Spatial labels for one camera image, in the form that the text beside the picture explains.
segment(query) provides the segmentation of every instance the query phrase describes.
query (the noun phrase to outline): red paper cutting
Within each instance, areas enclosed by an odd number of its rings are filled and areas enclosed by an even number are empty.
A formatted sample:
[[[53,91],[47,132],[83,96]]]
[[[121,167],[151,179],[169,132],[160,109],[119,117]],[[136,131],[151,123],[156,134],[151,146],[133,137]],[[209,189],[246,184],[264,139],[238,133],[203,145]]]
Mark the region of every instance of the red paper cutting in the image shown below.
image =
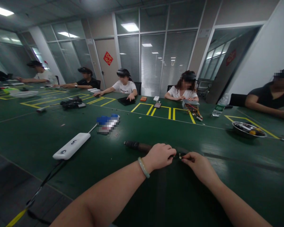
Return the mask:
[[[111,62],[113,61],[113,57],[108,52],[105,53],[103,59],[109,66],[110,66]]]

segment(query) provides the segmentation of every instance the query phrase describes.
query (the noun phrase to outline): chair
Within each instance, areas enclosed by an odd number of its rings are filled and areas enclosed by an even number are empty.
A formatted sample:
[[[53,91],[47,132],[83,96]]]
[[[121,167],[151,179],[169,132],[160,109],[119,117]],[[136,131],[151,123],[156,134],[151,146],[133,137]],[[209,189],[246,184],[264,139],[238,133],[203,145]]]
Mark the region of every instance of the chair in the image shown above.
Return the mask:
[[[173,85],[168,85],[167,86],[167,92],[172,88]]]
[[[58,77],[58,76],[55,76],[55,77],[57,78],[58,84],[60,84],[60,83],[59,83],[59,77]]]
[[[100,80],[97,80],[97,83],[98,83],[97,89],[100,89],[101,81],[100,81]]]
[[[229,105],[245,107],[246,98],[247,98],[247,95],[231,94]]]
[[[142,86],[142,83],[141,83],[141,82],[134,82],[134,83],[135,83],[135,85],[136,85],[138,95],[141,95],[141,86]]]

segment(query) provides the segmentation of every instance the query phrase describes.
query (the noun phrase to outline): floor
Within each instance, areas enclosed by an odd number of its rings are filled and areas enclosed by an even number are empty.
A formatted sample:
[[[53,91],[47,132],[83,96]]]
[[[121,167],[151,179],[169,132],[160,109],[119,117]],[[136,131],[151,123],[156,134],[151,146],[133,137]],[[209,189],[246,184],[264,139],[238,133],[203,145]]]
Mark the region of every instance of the floor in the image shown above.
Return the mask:
[[[5,227],[31,199],[41,181],[0,156],[0,227]],[[30,209],[37,217],[52,222],[72,200],[45,185]],[[15,225],[43,227],[25,214]]]

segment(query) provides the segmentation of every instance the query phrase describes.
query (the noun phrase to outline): water bottle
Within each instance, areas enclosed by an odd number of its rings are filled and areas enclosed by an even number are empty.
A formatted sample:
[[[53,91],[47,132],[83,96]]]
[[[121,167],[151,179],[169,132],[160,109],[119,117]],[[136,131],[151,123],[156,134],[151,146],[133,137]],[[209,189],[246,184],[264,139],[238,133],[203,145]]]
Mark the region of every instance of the water bottle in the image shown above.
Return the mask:
[[[220,117],[221,113],[223,112],[225,106],[228,104],[229,95],[226,93],[223,97],[218,101],[212,115],[214,117]]]

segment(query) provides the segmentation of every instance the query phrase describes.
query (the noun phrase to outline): fluorescent light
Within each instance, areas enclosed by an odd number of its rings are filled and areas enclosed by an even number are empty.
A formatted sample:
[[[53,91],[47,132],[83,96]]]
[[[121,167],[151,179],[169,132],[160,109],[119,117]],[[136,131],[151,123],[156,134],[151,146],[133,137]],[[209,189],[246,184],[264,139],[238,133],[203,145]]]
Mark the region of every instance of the fluorescent light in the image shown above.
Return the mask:
[[[123,28],[125,28],[128,32],[139,31],[139,28],[135,23],[121,24]]]
[[[58,34],[64,35],[64,36],[67,36],[67,37],[70,37],[70,38],[80,38],[79,36],[75,36],[75,35],[67,33],[67,32],[58,32]]]
[[[3,16],[10,16],[10,15],[12,15],[14,13],[11,12],[11,11],[8,11],[6,9],[0,8],[0,14],[3,15]]]

